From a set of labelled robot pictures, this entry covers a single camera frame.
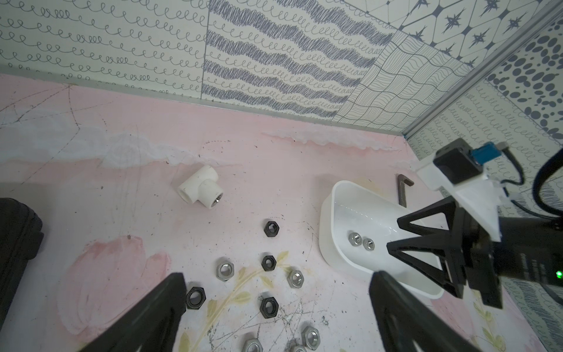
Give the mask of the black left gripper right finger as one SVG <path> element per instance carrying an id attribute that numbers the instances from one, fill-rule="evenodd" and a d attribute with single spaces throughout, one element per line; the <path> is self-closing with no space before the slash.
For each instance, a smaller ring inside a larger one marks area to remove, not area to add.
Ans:
<path id="1" fill-rule="evenodd" d="M 386 351 L 477 351 L 385 271 L 376 271 L 369 297 Z"/>

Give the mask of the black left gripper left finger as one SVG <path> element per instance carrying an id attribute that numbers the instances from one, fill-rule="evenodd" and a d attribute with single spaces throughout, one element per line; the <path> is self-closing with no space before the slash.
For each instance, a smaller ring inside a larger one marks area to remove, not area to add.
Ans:
<path id="1" fill-rule="evenodd" d="M 184 276 L 172 273 L 83 351 L 171 351 L 186 311 Z"/>

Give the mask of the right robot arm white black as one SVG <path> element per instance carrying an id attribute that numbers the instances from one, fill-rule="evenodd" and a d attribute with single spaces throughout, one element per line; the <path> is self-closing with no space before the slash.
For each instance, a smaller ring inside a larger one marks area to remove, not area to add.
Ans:
<path id="1" fill-rule="evenodd" d="M 457 139 L 422 161 L 419 177 L 448 197 L 397 220 L 410 238 L 387 244 L 388 253 L 417 270 L 447 293 L 462 298 L 466 287 L 482 302 L 501 308 L 503 277 L 541 285 L 562 285 L 562 211 L 542 200 L 545 182 L 562 168 L 552 156 L 532 183 L 542 213 L 530 218 L 501 217 L 510 198 L 509 180 L 494 180 L 485 164 L 500 156 L 514 160 L 505 143 L 479 148 Z"/>

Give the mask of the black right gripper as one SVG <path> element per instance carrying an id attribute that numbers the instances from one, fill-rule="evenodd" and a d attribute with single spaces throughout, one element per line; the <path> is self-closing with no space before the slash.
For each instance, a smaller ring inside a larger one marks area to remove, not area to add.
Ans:
<path id="1" fill-rule="evenodd" d="M 491 238 L 468 211 L 456 208 L 454 198 L 447 197 L 400 217 L 399 228 L 418 236 L 387 243 L 388 253 L 456 298 L 463 298 L 464 287 L 469 286 L 479 291 L 483 304 L 501 309 Z M 441 268 L 410 252 L 436 256 Z"/>

